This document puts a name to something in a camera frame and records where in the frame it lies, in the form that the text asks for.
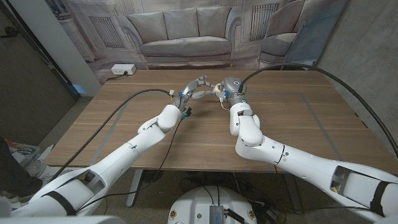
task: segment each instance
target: person's leg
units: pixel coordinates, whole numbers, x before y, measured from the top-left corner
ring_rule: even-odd
[[[40,190],[43,181],[31,177],[11,155],[7,143],[0,137],[0,189],[19,197],[32,195]]]

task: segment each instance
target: black band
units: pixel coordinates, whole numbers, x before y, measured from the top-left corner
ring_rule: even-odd
[[[76,215],[76,210],[73,208],[72,204],[65,198],[63,197],[60,193],[51,191],[44,196],[50,196],[54,198],[60,205],[62,205],[63,209],[67,212],[67,215]]]
[[[284,156],[284,152],[285,152],[285,145],[284,145],[284,149],[282,150],[282,154],[280,155],[279,161],[276,165],[279,164],[280,160],[282,159],[282,156]]]
[[[383,207],[381,206],[381,197],[383,196],[384,190],[390,182],[380,181],[374,192],[373,201],[371,201],[371,211],[384,217]]]

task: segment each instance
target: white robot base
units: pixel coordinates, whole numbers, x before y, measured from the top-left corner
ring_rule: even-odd
[[[251,204],[242,195],[214,185],[197,187],[177,199],[170,209],[168,224],[240,223],[233,217],[224,215],[228,209],[243,218],[245,223],[257,224]]]

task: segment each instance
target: electrical outlet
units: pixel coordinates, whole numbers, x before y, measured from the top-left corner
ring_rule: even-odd
[[[123,75],[127,71],[128,75],[133,75],[137,68],[134,64],[115,64],[112,67],[113,75]]]

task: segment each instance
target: photo backdrop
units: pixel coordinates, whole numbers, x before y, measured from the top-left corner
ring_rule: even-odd
[[[316,64],[346,0],[45,0],[97,74],[115,63]]]

